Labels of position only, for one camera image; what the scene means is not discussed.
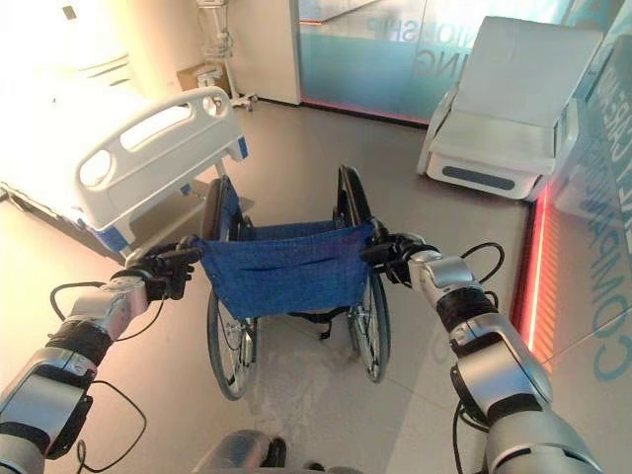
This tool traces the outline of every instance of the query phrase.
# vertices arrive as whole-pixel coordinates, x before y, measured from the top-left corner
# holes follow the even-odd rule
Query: chair cushion
[[[549,175],[555,167],[555,129],[451,112],[431,152],[515,171]]]
[[[601,38],[591,30],[487,17],[452,109],[552,127]]]

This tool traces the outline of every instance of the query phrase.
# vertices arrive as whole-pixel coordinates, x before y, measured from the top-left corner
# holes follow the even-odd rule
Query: gray floor
[[[251,155],[227,169],[237,191],[255,202],[249,213],[256,224],[328,218],[337,168],[347,163],[358,169],[373,213],[391,230],[420,233],[447,253],[485,240],[502,243],[506,263],[487,286],[500,296],[502,310],[511,307],[526,207],[418,177],[422,131],[266,103],[240,119]],[[0,203],[0,224],[4,385],[57,327],[49,290],[106,279],[118,265],[6,201]],[[494,259],[491,252],[489,259],[473,257],[474,272],[481,275]],[[145,336],[115,345],[102,364],[101,378],[122,388],[149,420],[138,447],[113,472],[189,472],[223,435],[244,428],[283,436],[295,467],[317,459],[367,474],[454,472],[453,358],[420,295],[386,285],[393,350],[381,384],[368,381],[354,360],[344,321],[337,321],[331,340],[319,342],[312,325],[282,316],[265,320],[252,390],[231,403],[219,393],[207,362],[208,289],[198,269],[184,300],[166,303]],[[149,313],[133,327],[146,324]],[[139,421],[107,389],[93,392],[96,402],[82,437],[89,463],[99,467],[125,449]],[[483,440],[465,428],[459,433],[466,472],[479,469]],[[47,472],[75,467],[73,453],[50,462]]]

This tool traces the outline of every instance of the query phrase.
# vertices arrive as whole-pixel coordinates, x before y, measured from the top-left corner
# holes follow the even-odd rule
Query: wheelchair armrest
[[[371,218],[371,210],[357,171],[345,165],[338,169],[338,208],[341,208],[342,196],[347,196],[353,225],[360,225]]]
[[[580,135],[579,102],[571,99],[555,129],[555,168],[561,168]]]
[[[428,162],[430,160],[431,153],[431,145],[433,144],[433,140],[435,139],[435,135],[438,130],[441,128],[445,119],[449,115],[452,110],[452,102],[454,102],[454,98],[456,97],[456,93],[458,92],[458,83],[454,84],[450,90],[448,90],[441,101],[436,106],[436,109],[433,112],[433,116],[431,117],[431,122],[428,126],[428,130],[426,131],[426,136],[424,136],[424,143],[422,145],[422,153],[419,157],[419,162],[417,164],[417,174],[424,175],[426,170],[428,169]]]
[[[199,230],[199,236],[202,239],[219,240],[221,235],[221,209],[231,188],[230,179],[225,175],[210,182]]]

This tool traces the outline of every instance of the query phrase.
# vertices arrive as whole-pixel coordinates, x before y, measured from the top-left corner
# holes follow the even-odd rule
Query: white bed headboard
[[[188,107],[188,114],[182,105]],[[155,130],[161,121],[163,126]],[[145,138],[130,143],[138,141],[134,135],[139,134]],[[151,107],[77,165],[74,185],[86,224],[102,231],[122,216],[143,211],[226,154],[239,161],[247,150],[230,100],[221,89],[195,89]],[[99,179],[87,178],[95,167],[103,169]]]

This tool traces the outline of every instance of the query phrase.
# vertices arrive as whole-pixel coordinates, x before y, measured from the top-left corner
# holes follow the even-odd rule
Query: white reclining chair
[[[578,135],[571,100],[600,32],[487,17],[433,113],[417,171],[514,199],[537,198]]]

